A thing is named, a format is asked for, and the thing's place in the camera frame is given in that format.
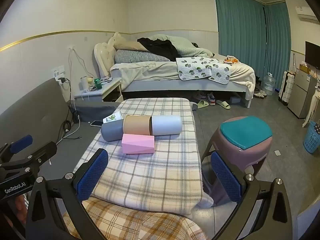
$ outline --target bed frame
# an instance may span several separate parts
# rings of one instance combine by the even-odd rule
[[[109,57],[108,47],[113,46],[112,38],[107,43],[98,43],[94,47],[94,56],[98,63],[100,76],[104,77],[109,73],[106,73],[107,69],[102,57],[107,60]],[[198,79],[183,81],[180,79],[173,80],[141,80],[133,81],[131,84],[122,90],[123,92],[137,92],[137,91],[159,91],[159,90],[204,90],[204,91],[230,91],[236,93],[244,102],[247,108],[250,107],[251,99],[245,100],[245,92],[247,86],[239,85],[234,82],[228,82],[223,85],[217,82],[212,82],[209,79]]]
[[[203,91],[230,91],[236,93],[244,102],[247,108],[250,107],[251,99],[245,100],[245,92],[247,87],[236,84],[232,81],[223,85],[217,82],[212,82],[209,79],[188,80],[141,80],[133,81],[123,92],[136,91],[158,91],[158,90],[203,90]]]

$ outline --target white stand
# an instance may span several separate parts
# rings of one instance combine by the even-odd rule
[[[320,99],[320,89],[318,87],[316,87],[316,91],[313,94],[312,99],[311,99],[309,113],[308,113],[308,115],[306,117],[306,121],[303,123],[302,127],[305,127],[306,124],[309,122],[309,120],[312,118],[311,115],[313,115],[319,99]]]

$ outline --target orange plaid cushion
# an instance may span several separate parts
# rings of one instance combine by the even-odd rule
[[[178,215],[129,209],[90,197],[82,202],[93,222],[108,240],[205,240],[196,223]],[[69,215],[64,221],[75,237],[80,238]]]

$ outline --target small box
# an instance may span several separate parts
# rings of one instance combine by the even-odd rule
[[[300,64],[299,69],[302,70],[303,72],[308,73],[308,74],[310,74],[310,71],[311,71],[310,68],[308,68],[308,67],[306,67],[306,66],[304,66],[302,64]]]
[[[122,152],[125,154],[154,153],[155,137],[153,135],[124,133],[122,136]]]

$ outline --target blue laundry basket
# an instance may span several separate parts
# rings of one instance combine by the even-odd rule
[[[309,153],[313,153],[320,145],[320,135],[316,133],[315,125],[315,122],[310,122],[306,137],[303,141],[303,146]]]

